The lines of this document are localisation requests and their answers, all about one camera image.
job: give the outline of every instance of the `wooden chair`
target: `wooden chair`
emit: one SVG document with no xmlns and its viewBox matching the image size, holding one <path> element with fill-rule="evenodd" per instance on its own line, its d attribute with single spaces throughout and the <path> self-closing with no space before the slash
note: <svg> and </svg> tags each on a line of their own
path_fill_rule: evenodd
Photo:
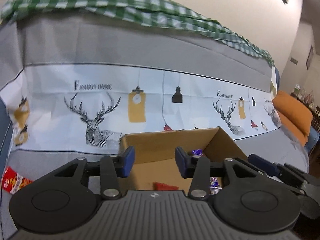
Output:
<svg viewBox="0 0 320 240">
<path fill-rule="evenodd" d="M 316 107 L 311 126 L 319 133 L 320 132 L 320 107 Z"/>
<path fill-rule="evenodd" d="M 320 133 L 320 107 L 316 107 L 316 111 L 314 113 L 311 126 L 317 131 L 317 133 Z M 316 145 L 313 147 L 313 149 L 310 152 L 309 155 L 309 162 L 310 165 L 313 162 L 316 162 L 319 159 L 320 156 L 320 140 L 316 143 Z"/>
</svg>

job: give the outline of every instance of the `ceiling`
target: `ceiling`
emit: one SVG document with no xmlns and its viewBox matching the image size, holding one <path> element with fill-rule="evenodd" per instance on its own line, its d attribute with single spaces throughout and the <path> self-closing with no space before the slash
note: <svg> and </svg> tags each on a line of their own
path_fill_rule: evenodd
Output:
<svg viewBox="0 0 320 240">
<path fill-rule="evenodd" d="M 303 0 L 301 19 L 312 25 L 315 50 L 320 54 L 320 0 Z"/>
</svg>

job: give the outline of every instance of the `circular black disc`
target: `circular black disc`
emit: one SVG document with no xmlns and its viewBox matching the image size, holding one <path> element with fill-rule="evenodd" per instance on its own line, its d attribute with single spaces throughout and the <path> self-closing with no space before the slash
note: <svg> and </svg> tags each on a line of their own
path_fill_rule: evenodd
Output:
<svg viewBox="0 0 320 240">
<path fill-rule="evenodd" d="M 95 211 L 95 195 L 71 178 L 54 177 L 30 184 L 14 194 L 9 203 L 13 221 L 28 231 L 59 233 L 86 222 Z"/>
<path fill-rule="evenodd" d="M 301 213 L 310 219 L 317 219 L 320 217 L 320 206 L 318 203 L 308 196 L 298 196 L 301 203 Z"/>
<path fill-rule="evenodd" d="M 227 224 L 256 234 L 290 228 L 300 214 L 298 198 L 268 179 L 238 178 L 220 190 L 213 206 Z"/>
</svg>

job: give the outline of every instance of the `red packet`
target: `red packet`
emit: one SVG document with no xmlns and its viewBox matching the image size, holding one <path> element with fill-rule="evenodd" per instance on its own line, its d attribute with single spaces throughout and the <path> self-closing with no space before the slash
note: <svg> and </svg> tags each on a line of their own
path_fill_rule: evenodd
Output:
<svg viewBox="0 0 320 240">
<path fill-rule="evenodd" d="M 30 184 L 32 180 L 22 177 L 16 173 L 11 167 L 7 167 L 2 178 L 2 188 L 11 193 L 16 193 L 19 189 Z"/>
<path fill-rule="evenodd" d="M 168 184 L 164 184 L 164 183 L 159 183 L 159 182 L 154 182 L 153 183 L 153 188 L 154 190 L 179 190 L 179 187 L 176 186 L 170 186 Z"/>
</svg>

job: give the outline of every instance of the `wall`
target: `wall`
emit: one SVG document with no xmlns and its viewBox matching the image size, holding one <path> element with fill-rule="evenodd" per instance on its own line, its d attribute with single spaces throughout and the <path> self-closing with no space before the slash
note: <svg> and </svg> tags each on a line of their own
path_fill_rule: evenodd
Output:
<svg viewBox="0 0 320 240">
<path fill-rule="evenodd" d="M 298 29 L 302 0 L 174 0 L 216 19 L 270 52 L 280 74 Z"/>
<path fill-rule="evenodd" d="M 320 56 L 315 54 L 308 71 L 304 89 L 307 93 L 313 90 L 315 104 L 320 106 Z"/>
<path fill-rule="evenodd" d="M 301 21 L 287 65 L 281 76 L 281 90 L 290 93 L 296 84 L 299 84 L 302 87 L 304 86 L 309 73 L 306 61 L 308 59 L 311 45 L 313 46 L 315 53 L 315 41 L 312 26 L 309 23 Z M 291 57 L 298 61 L 297 65 L 290 61 Z"/>
</svg>

